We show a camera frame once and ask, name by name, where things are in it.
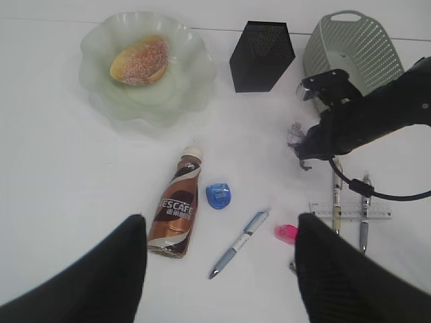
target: white table surface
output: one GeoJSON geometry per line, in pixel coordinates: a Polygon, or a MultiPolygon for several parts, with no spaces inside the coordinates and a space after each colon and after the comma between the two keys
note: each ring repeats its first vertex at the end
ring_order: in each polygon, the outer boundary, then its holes
{"type": "Polygon", "coordinates": [[[247,20],[287,22],[291,33],[311,33],[324,15],[353,9],[377,19],[392,38],[431,40],[429,0],[2,0],[0,17],[102,22],[124,11],[155,11],[194,28],[242,30],[247,20]]]}
{"type": "MultiPolygon", "coordinates": [[[[69,266],[126,216],[143,213],[150,226],[179,154],[196,143],[205,159],[189,253],[178,261],[149,255],[136,322],[307,322],[288,270],[294,249],[273,230],[296,224],[309,201],[331,200],[329,165],[314,161],[304,172],[286,147],[292,122],[318,120],[294,95],[308,36],[292,35],[297,59],[270,93],[235,94],[228,59],[240,32],[199,30],[218,65],[217,94],[205,112],[148,134],[140,122],[111,123],[78,84],[79,42],[94,26],[0,20],[0,303],[69,266]],[[221,181],[233,198],[216,211],[204,188],[221,181]],[[208,281],[217,258],[268,205],[270,218],[208,281]]],[[[406,68],[431,55],[431,42],[394,44],[406,68]]],[[[345,173],[370,171],[382,192],[428,190],[429,136],[428,127],[411,127],[375,141],[343,158],[345,173]]],[[[367,255],[430,292],[431,199],[391,207],[393,220],[370,225],[367,255]]],[[[341,230],[357,246],[358,224],[341,230]]]]}

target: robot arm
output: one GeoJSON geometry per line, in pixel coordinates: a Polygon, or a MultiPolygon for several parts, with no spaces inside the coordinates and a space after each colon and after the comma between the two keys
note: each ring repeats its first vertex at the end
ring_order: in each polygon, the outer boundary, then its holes
{"type": "Polygon", "coordinates": [[[431,57],[367,96],[333,70],[302,80],[303,100],[328,106],[318,125],[295,145],[299,159],[329,160],[412,124],[431,126],[431,57]]]}

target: clear plastic ruler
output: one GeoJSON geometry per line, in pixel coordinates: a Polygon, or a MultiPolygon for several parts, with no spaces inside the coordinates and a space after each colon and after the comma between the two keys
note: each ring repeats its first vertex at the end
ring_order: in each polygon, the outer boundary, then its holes
{"type": "MultiPolygon", "coordinates": [[[[333,218],[332,203],[310,203],[310,212],[321,219],[333,218]]],[[[361,221],[362,206],[360,203],[345,203],[341,204],[341,220],[361,221]]],[[[368,220],[390,220],[392,219],[392,211],[389,204],[372,203],[368,210],[368,220]]]]}

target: blue pencil sharpener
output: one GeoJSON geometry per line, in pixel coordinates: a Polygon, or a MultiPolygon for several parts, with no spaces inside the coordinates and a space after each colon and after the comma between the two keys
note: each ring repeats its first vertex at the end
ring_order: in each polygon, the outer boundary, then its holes
{"type": "Polygon", "coordinates": [[[226,183],[209,185],[205,192],[209,205],[216,210],[221,210],[230,203],[230,188],[226,183]]]}

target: pink eraser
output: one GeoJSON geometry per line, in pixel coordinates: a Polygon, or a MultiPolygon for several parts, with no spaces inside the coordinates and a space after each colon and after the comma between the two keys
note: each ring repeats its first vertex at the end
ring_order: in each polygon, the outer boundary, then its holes
{"type": "Polygon", "coordinates": [[[297,234],[298,228],[290,224],[281,225],[275,229],[275,236],[287,244],[295,244],[297,234]]]}

